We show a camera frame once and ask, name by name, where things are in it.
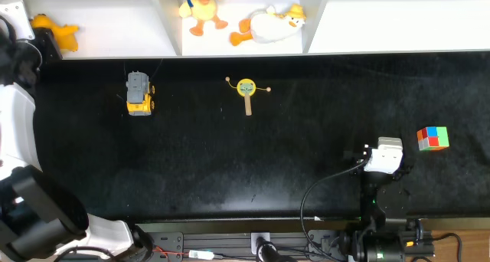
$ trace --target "yellow and gray toy vehicle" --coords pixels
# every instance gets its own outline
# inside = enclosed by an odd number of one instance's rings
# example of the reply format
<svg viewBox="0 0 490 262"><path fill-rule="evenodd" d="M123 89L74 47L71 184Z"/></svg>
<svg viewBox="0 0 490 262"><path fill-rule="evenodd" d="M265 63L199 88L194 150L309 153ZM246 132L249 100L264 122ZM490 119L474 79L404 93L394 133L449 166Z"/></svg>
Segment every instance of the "yellow and gray toy vehicle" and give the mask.
<svg viewBox="0 0 490 262"><path fill-rule="evenodd" d="M131 116L149 116L155 109L152 96L155 86L150 85L148 75L141 72L132 72L126 82L128 87L127 106Z"/></svg>

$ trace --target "wooden floor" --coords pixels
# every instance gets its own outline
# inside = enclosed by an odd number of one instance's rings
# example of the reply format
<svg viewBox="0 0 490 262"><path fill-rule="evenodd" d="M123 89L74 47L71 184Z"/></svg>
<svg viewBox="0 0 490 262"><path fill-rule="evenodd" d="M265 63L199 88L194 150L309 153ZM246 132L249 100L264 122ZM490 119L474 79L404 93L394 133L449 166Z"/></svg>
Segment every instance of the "wooden floor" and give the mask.
<svg viewBox="0 0 490 262"><path fill-rule="evenodd" d="M462 240L462 262L490 261L490 231L433 231L434 237L454 232ZM456 262L458 241L454 237L434 242L436 256L428 257L432 262Z"/></svg>

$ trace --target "yellow hat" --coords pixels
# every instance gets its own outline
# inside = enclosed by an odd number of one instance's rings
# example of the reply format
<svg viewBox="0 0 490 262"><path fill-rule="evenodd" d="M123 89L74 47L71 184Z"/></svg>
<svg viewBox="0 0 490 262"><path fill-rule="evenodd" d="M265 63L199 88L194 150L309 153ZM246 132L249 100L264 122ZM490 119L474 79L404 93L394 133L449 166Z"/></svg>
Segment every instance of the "yellow hat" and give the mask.
<svg viewBox="0 0 490 262"><path fill-rule="evenodd" d="M291 9L289 12L286 13L286 15L293 17L293 18L304 18L306 19L305 14L303 13L303 7L301 5L294 4L291 6Z"/></svg>

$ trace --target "white label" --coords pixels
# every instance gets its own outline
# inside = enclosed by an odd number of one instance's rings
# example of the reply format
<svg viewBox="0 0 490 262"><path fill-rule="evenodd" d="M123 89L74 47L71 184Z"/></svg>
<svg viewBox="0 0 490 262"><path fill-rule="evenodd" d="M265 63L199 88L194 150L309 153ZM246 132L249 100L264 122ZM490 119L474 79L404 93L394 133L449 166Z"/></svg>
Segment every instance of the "white label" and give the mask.
<svg viewBox="0 0 490 262"><path fill-rule="evenodd" d="M189 251L189 258L213 260L214 254L210 251Z"/></svg>

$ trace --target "white stuffed duck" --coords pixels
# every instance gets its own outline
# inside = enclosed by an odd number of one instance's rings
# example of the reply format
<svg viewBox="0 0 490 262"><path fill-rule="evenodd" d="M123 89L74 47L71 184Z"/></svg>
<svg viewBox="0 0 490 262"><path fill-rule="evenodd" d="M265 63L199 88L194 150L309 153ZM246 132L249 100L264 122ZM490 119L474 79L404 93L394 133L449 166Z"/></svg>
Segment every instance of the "white stuffed duck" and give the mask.
<svg viewBox="0 0 490 262"><path fill-rule="evenodd" d="M301 30L306 16L301 5L294 4L284 15L276 13L273 6L266 11L257 11L240 22L240 33L233 32L230 42L233 46L243 41L254 40L260 44L273 43L286 39Z"/></svg>

